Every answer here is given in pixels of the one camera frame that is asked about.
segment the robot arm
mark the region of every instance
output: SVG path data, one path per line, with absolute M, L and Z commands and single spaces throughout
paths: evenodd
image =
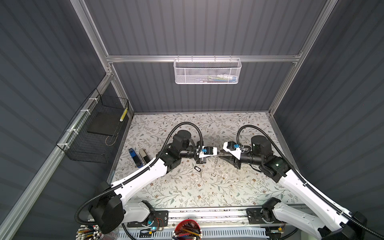
M 255 126 L 248 125 L 248 127 L 258 129 Z M 282 203 L 279 199 L 271 198 L 263 204 L 262 211 L 256 213 L 262 215 L 265 222 L 271 223 L 275 220 L 287 222 L 317 239 L 364 238 L 362 228 L 366 230 L 367 219 L 359 212 L 352 214 L 348 209 L 335 203 L 310 184 L 286 159 L 274 156 L 269 137 L 252 137 L 251 146 L 242 146 L 233 141 L 225 142 L 221 152 L 229 153 L 230 156 L 220 158 L 238 169 L 241 163 L 258 165 L 261 172 L 293 192 L 317 215 L 306 214 Z
M 102 186 L 96 190 L 96 194 L 113 191 L 93 200 L 88 210 L 104 233 L 126 222 L 140 222 L 147 226 L 155 218 L 153 207 L 146 201 L 128 203 L 131 197 L 155 179 L 166 175 L 180 165 L 181 158 L 192 158 L 200 164 L 206 163 L 207 157 L 214 155 L 217 155 L 216 147 L 200 146 L 200 141 L 196 146 L 190 132 L 180 130 L 173 136 L 173 142 L 165 145 L 164 149 L 145 166 L 111 185 L 102 183 Z

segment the white wire mesh basket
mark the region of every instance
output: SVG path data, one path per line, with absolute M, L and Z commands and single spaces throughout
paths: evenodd
M 236 84 L 238 83 L 240 59 L 180 61 L 175 58 L 175 82 L 177 84 Z

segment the blue usb drive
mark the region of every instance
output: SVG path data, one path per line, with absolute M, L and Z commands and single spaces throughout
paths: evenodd
M 142 167 L 143 163 L 141 162 L 140 158 L 136 155 L 135 150 L 130 148 L 130 149 L 128 149 L 128 151 L 129 151 L 129 154 L 131 155 L 133 161 L 135 162 L 136 166 L 138 168 Z

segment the black wire mesh basket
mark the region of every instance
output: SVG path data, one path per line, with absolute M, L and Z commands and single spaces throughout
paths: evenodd
M 88 109 L 80 110 L 82 116 L 74 127 L 68 129 L 72 121 L 68 124 L 62 136 L 66 131 L 70 135 L 65 143 L 57 142 L 57 146 L 71 160 L 113 161 L 129 120 L 128 108 L 128 99 L 99 94 Z

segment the aluminum rail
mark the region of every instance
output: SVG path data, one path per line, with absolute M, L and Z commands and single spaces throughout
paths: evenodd
M 79 17 L 81 24 L 83 25 L 85 32 L 88 35 L 89 40 L 92 43 L 93 48 L 95 49 L 95 52 L 97 53 L 100 59 L 101 64 L 105 69 L 105 72 L 107 73 L 108 71 L 112 71 L 114 75 L 114 78 L 112 79 L 111 84 L 115 89 L 117 96 L 119 98 L 126 98 L 129 100 L 115 68 L 106 59 L 106 56 L 108 55 L 108 51 L 103 43 L 103 40 L 101 39 L 99 31 L 96 28 L 96 25 L 88 10 L 85 0 L 70 0 L 70 1 L 77 16 Z M 129 117 L 130 118 L 133 117 L 133 112 L 134 111 L 131 105 L 131 101 L 129 101 Z
M 111 82 L 111 79 L 112 74 L 111 72 L 109 72 L 105 75 L 103 80 L 97 86 L 97 90 L 100 94 L 105 92 L 105 89 Z M 89 100 L 85 103 L 82 108 L 83 110 L 89 108 L 91 103 L 94 101 L 91 98 L 96 98 L 99 94 L 98 91 L 95 90 L 93 94 L 89 97 Z M 85 114 L 84 111 L 79 112 L 79 114 L 69 126 L 69 129 L 74 128 L 78 124 L 83 114 Z M 66 131 L 60 139 L 60 142 L 65 142 L 70 136 L 70 134 L 71 133 L 69 131 Z M 64 155 L 65 153 L 58 146 L 55 146 L 51 154 L 45 160 L 44 164 L 41 166 L 32 181 L 24 190 L 19 200 L 17 200 L 16 204 L 13 206 L 11 211 L 8 213 L 7 217 L 0 225 L 0 240 L 11 240 L 13 238 L 20 225 L 24 221 L 25 217 L 28 215 L 29 211 L 40 196 L 44 187 L 51 179 L 51 176 L 55 172 L 57 166 L 59 166 Z
M 299 167 L 297 166 L 296 161 L 293 158 L 293 155 L 292 155 L 292 153 L 288 147 L 287 142 L 284 139 L 283 134 L 281 133 L 281 130 L 280 130 L 275 118 L 270 113 L 267 113 L 267 118 L 269 120 L 269 123 L 271 124 L 273 131 L 275 132 L 275 135 L 277 137 L 277 141 L 279 141 L 281 149 L 283 150 L 285 157 L 288 159 L 288 161 L 290 163 L 293 164 L 293 166 L 296 168 L 296 170 L 300 172 Z
M 308 53 L 310 52 L 314 42 L 316 41 L 317 37 L 319 36 L 320 31 L 324 27 L 325 22 L 327 21 L 329 15 L 331 14 L 331 12 L 334 9 L 337 2 L 338 2 L 338 0 L 327 0 L 327 2 L 324 4 L 324 7 L 320 12 L 319 17 L 317 18 L 315 24 L 313 25 L 311 32 L 308 35 L 308 38 L 304 42 L 303 48 L 301 49 L 301 56 L 300 56 L 299 61 L 292 65 L 292 67 L 289 70 L 283 84 L 281 85 L 279 91 L 277 92 L 275 99 L 273 100 L 273 102 L 269 108 L 269 112 L 271 113 L 271 115 L 275 114 L 277 108 L 279 107 L 281 101 L 283 100 L 284 95 L 288 91 L 288 88 L 291 86 L 293 79 L 296 77 L 301 66 L 303 65 L 305 58 L 307 57 Z
M 173 63 L 177 61 L 231 61 L 240 59 L 243 63 L 296 63 L 300 60 L 299 55 L 260 55 L 260 56 L 124 56 L 108 55 L 106 57 L 109 63 Z

